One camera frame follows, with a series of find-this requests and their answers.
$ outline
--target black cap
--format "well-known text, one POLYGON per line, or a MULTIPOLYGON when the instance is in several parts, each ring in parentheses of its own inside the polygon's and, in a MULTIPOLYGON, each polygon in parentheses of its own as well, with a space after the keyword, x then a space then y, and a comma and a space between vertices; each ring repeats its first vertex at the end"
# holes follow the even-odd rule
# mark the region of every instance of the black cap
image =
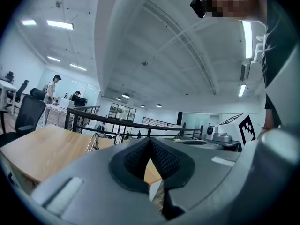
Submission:
POLYGON ((61 77, 58 74, 55 75, 54 78, 58 78, 58 80, 61 80, 61 77))

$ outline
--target white desk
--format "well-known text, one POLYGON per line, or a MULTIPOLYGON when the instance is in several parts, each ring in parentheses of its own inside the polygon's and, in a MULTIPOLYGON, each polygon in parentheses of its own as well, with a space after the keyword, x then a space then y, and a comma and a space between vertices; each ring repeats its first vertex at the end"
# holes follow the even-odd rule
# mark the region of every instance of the white desk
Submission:
POLYGON ((7 90, 12 90, 14 91, 14 97, 13 97, 13 103, 12 103, 12 108, 11 108, 11 115, 14 115, 14 108, 15 108, 15 96, 17 93, 17 88, 15 88, 13 85, 6 81, 0 80, 0 88, 2 88, 2 93, 1 93, 1 101, 0 101, 0 109, 4 108, 5 105, 5 99, 6 99, 6 91, 7 90))

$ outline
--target fluorescent light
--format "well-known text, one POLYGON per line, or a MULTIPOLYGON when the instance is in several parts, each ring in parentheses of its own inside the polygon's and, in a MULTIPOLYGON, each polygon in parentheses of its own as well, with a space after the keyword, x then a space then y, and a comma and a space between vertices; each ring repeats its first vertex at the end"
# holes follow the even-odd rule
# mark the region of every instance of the fluorescent light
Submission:
POLYGON ((245 33, 245 42, 246 42, 246 58, 252 57, 252 30, 251 22, 243 21, 244 33, 245 33))
POLYGON ((49 56, 48 56, 47 58, 52 59, 52 60, 54 60, 54 61, 60 62, 60 60, 59 60, 59 59, 56 59, 56 58, 52 58, 52 57, 49 57, 49 56))
POLYGON ((54 27, 60 27, 60 28, 66 28, 73 30, 73 24, 72 23, 65 23, 65 22, 56 22, 56 21, 49 21, 47 20, 47 23, 49 26, 54 26, 54 27))
POLYGON ((122 96, 123 96, 124 98, 130 98, 130 95, 129 95, 128 93, 124 93, 122 96))
POLYGON ((24 20, 22 21, 23 25, 28 26, 28 25, 36 25, 36 21, 34 20, 24 20))
POLYGON ((73 64, 70 64, 70 65, 71 65, 72 67, 79 68, 79 69, 82 69, 82 70, 86 71, 85 68, 82 68, 82 67, 79 67, 79 66, 76 66, 76 65, 73 65, 73 64))
POLYGON ((240 87, 240 93, 239 93, 239 97, 242 97, 245 91, 246 85, 242 84, 240 87))

